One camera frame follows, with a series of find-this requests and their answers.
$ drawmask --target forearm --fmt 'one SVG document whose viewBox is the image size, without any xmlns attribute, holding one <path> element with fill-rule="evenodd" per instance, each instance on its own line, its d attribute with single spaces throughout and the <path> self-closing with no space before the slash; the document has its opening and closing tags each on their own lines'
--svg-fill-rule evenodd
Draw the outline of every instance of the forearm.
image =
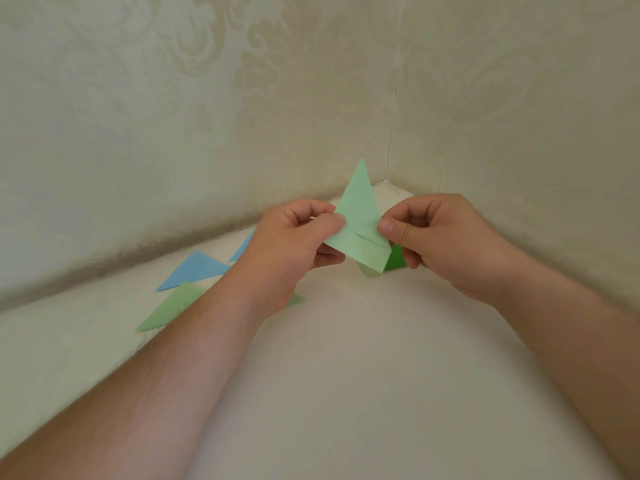
<svg viewBox="0 0 640 480">
<path fill-rule="evenodd" d="M 242 287 L 219 284 L 0 461 L 0 479 L 179 477 L 259 326 Z"/>
<path fill-rule="evenodd" d="M 620 466 L 640 478 L 640 321 L 523 259 L 496 308 Z"/>
</svg>

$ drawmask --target white floor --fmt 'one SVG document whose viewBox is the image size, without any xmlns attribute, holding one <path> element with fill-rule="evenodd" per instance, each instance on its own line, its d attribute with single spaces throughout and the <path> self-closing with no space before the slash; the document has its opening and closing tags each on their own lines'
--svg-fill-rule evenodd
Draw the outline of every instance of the white floor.
<svg viewBox="0 0 640 480">
<path fill-rule="evenodd" d="M 380 211 L 408 194 L 376 186 Z M 196 246 L 226 260 L 249 230 Z M 130 356 L 190 250 L 0 315 L 0 455 Z M 201 282 L 210 285 L 215 279 Z M 617 479 L 491 308 L 428 270 L 311 272 L 217 408 L 193 479 Z"/>
</svg>

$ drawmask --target left hand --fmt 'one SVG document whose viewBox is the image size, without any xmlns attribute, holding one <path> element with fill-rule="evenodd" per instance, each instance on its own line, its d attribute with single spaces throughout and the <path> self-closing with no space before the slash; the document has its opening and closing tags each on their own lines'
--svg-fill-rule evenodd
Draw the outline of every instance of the left hand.
<svg viewBox="0 0 640 480">
<path fill-rule="evenodd" d="M 334 211 L 327 202 L 294 200 L 265 213 L 244 253 L 226 273 L 249 294 L 247 299 L 255 300 L 262 320 L 287 304 L 309 270 L 344 261 L 344 254 L 324 244 L 346 222 Z"/>
</svg>

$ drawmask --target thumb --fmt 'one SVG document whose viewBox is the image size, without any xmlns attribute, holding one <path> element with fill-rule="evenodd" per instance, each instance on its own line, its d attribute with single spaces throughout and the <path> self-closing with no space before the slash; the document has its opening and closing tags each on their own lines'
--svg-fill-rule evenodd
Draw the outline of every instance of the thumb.
<svg viewBox="0 0 640 480">
<path fill-rule="evenodd" d="M 300 227 L 305 236 L 305 241 L 315 249 L 320 247 L 329 236 L 338 233 L 347 223 L 342 214 L 320 214 L 308 224 Z"/>
<path fill-rule="evenodd" d="M 389 217 L 380 220 L 378 223 L 378 232 L 382 237 L 418 254 L 420 254 L 420 248 L 424 247 L 424 235 L 422 233 L 425 230 Z"/>
</svg>

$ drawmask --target hand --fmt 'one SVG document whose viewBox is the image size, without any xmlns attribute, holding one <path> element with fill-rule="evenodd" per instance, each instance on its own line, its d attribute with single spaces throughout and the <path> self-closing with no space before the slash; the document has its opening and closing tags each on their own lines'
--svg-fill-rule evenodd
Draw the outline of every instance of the hand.
<svg viewBox="0 0 640 480">
<path fill-rule="evenodd" d="M 312 268 L 340 264 L 344 254 L 324 240 L 346 222 L 335 206 L 317 200 L 295 200 L 265 213 L 244 253 L 227 272 L 256 300 L 264 320 L 281 310 L 296 284 Z"/>
<path fill-rule="evenodd" d="M 503 293 L 510 270 L 528 258 L 458 194 L 408 198 L 385 213 L 378 231 L 403 247 L 410 268 L 423 264 L 490 305 Z"/>
</svg>

